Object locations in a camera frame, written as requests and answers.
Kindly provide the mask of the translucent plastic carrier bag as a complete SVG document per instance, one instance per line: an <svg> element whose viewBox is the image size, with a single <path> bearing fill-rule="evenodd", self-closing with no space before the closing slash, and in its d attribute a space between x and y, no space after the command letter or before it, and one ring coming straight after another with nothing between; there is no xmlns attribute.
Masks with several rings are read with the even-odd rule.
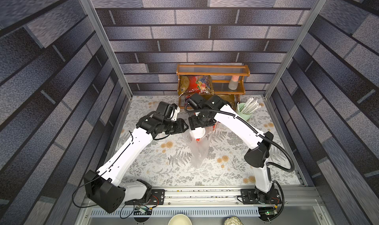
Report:
<svg viewBox="0 0 379 225"><path fill-rule="evenodd" d="M212 127L206 127L206 134L199 142L196 142L195 139L190 135L191 129L188 129L185 133L185 140L188 144L190 152L192 153L190 162L194 168L200 168L201 164L208 156L209 147L211 143Z"/></svg>

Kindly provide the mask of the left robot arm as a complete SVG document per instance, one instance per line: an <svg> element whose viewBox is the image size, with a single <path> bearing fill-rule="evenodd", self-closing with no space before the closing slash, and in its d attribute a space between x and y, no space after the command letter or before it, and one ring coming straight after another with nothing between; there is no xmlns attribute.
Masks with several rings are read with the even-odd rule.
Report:
<svg viewBox="0 0 379 225"><path fill-rule="evenodd" d="M143 198L148 186L137 181L130 186L121 187L124 174L158 134L165 133L169 136L184 133L188 129L189 126L181 118L177 120L161 120L150 116L140 118L128 140L112 158L97 171L89 170L84 175L86 196L107 213L114 212L123 202Z"/></svg>

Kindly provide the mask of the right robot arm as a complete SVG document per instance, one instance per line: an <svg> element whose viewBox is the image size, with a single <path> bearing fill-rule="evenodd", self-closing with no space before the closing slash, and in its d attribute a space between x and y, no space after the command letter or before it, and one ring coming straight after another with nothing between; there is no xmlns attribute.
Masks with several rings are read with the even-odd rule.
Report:
<svg viewBox="0 0 379 225"><path fill-rule="evenodd" d="M185 111L191 114L190 135L197 141L207 136L218 122L235 133L249 148L244 159L253 167L256 190L267 194L274 188L267 167L269 148L273 144L271 138L267 138L265 133L242 119L229 104L223 104L221 107L196 106L191 110L185 107Z"/></svg>

